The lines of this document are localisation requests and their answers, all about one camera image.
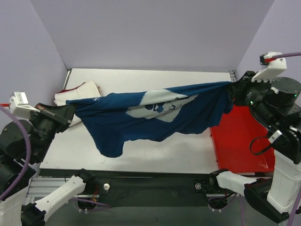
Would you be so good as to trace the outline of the blue printed t-shirt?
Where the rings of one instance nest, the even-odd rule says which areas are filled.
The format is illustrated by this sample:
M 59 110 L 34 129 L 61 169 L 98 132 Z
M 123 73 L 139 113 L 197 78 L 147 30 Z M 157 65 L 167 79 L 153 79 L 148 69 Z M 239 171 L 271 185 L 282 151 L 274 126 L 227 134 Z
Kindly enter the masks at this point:
M 161 142 L 174 133 L 200 134 L 219 125 L 233 103 L 228 81 L 104 97 L 67 100 L 74 105 L 101 155 L 120 157 L 124 143 Z

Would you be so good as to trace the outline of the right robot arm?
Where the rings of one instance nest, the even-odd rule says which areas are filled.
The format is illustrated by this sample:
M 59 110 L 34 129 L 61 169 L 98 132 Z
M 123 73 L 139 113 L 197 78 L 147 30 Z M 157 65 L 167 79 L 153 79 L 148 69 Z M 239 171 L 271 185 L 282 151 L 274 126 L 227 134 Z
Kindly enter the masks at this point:
M 233 110 L 211 128 L 219 168 L 208 186 L 240 194 L 270 220 L 291 225 L 301 212 L 301 85 L 247 71 L 229 91 Z

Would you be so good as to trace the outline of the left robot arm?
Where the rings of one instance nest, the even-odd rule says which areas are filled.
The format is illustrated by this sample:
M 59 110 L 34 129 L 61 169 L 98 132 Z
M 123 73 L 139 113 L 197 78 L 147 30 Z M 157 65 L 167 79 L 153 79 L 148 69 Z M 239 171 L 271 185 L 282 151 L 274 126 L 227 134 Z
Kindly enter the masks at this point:
M 0 108 L 12 122 L 0 134 L 0 224 L 44 226 L 47 220 L 74 196 L 95 189 L 94 176 L 77 171 L 68 181 L 44 198 L 25 204 L 28 187 L 57 133 L 68 129 L 75 113 L 72 105 L 35 107 L 17 105 Z

